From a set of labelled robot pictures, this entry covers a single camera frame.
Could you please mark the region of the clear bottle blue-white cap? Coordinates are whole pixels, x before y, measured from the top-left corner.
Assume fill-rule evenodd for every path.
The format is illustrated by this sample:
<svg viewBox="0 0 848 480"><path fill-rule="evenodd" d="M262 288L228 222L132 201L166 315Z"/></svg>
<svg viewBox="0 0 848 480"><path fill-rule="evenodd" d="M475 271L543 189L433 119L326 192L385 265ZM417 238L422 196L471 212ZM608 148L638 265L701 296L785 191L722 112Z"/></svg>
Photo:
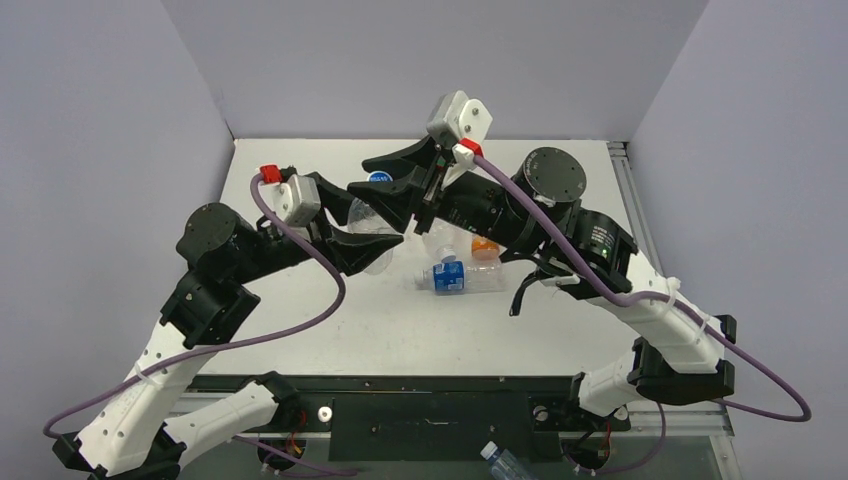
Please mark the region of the clear bottle blue-white cap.
<svg viewBox="0 0 848 480"><path fill-rule="evenodd" d="M355 198L348 212L346 226L350 233L364 234L394 234L395 230L366 202ZM393 251L388 250L371 263L364 272L369 275L379 275L390 265Z"/></svg>

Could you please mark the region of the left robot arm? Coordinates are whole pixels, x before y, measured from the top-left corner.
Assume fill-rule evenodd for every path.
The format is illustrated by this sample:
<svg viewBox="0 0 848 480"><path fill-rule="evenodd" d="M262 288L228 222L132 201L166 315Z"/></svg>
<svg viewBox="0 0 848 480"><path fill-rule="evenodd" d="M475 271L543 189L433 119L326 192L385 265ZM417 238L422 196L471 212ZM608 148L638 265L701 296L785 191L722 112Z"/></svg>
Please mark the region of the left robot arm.
<svg viewBox="0 0 848 480"><path fill-rule="evenodd" d="M187 263L132 371L94 399L97 416L77 432L56 434L53 453L92 479L174 479L198 456L236 435L270 426L298 428L306 415L298 390L276 372L185 417L172 408L216 354L240 347L236 333L259 305L252 281L308 260L333 278L339 307L344 280L399 245L397 233L345 230L352 196L318 174L263 167L250 191L260 219L246 221L222 203L188 219L178 253Z"/></svg>

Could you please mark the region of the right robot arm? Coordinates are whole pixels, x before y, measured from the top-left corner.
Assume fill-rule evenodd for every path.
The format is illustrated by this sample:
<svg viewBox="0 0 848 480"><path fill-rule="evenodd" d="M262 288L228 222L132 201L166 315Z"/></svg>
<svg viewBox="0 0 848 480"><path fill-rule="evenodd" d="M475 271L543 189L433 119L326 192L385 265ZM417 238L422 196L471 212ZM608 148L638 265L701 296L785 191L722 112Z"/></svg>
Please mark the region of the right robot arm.
<svg viewBox="0 0 848 480"><path fill-rule="evenodd" d="M663 277L612 217L582 205L587 175L565 150L531 150L513 175L484 162L481 147L432 138L365 160L383 181L348 189L395 230L425 233L441 220L499 244L503 262L526 260L526 285L545 281L612 313L637 334L630 352L581 373L564 400L566 418L588 427L633 401L689 405L734 392L725 350L736 341L728 315L703 316Z"/></svg>

